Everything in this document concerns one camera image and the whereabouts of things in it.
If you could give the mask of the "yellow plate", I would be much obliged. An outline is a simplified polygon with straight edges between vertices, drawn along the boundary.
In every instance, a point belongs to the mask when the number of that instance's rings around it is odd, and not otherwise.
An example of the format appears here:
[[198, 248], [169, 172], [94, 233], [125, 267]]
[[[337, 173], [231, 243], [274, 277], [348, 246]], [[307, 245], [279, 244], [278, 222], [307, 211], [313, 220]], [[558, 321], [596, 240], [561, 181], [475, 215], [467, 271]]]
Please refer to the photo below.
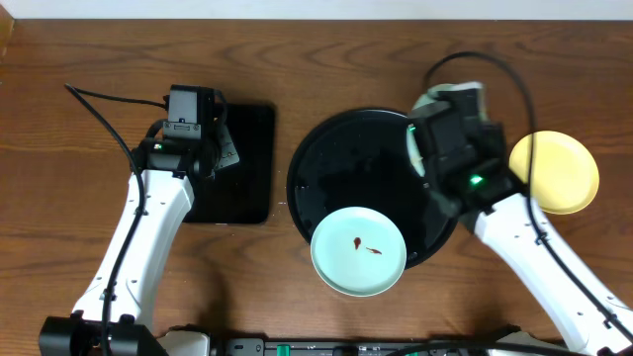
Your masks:
[[599, 187], [599, 172], [588, 149], [559, 132], [536, 135], [532, 195], [542, 211], [568, 215], [586, 208]]

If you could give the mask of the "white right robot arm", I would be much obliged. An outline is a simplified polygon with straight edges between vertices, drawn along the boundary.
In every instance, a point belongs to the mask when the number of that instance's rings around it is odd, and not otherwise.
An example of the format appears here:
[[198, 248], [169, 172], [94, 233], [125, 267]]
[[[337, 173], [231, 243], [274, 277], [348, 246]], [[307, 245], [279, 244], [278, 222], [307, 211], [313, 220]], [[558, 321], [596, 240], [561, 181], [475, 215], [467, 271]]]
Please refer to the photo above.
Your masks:
[[504, 137], [478, 100], [421, 96], [407, 150], [428, 194], [518, 276], [574, 352], [632, 352], [632, 311], [553, 228], [503, 161]]

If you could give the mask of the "mint plate with sauce smear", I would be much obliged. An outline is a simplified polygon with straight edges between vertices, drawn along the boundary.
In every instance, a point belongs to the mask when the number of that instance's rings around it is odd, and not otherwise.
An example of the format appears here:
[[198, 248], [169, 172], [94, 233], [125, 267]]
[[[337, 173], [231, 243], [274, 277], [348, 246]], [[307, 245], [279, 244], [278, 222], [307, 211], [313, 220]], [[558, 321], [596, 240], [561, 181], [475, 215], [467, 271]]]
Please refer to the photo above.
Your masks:
[[[425, 94], [421, 95], [415, 104], [412, 107], [411, 112], [407, 115], [407, 117], [412, 120], [415, 117], [421, 115], [422, 109], [428, 105], [437, 101], [438, 92], [439, 91], [447, 91], [453, 87], [453, 84], [438, 84], [431, 87]], [[418, 176], [425, 176], [425, 168], [423, 165], [423, 157], [419, 151], [418, 144], [415, 142], [414, 132], [415, 127], [413, 124], [407, 125], [406, 132], [406, 145], [407, 145], [407, 154], [409, 158], [410, 165], [417, 173]]]

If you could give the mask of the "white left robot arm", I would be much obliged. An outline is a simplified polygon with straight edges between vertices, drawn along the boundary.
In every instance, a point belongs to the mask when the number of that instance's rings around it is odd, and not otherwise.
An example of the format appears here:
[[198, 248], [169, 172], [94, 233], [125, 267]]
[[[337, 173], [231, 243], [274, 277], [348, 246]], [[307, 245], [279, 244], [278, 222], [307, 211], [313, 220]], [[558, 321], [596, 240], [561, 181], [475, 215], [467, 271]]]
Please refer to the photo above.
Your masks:
[[41, 329], [44, 355], [210, 355], [211, 335], [192, 325], [152, 334], [156, 292], [176, 232], [198, 200], [194, 179], [236, 163], [225, 124], [156, 123], [124, 150], [132, 176], [120, 221], [83, 296], [68, 317]]

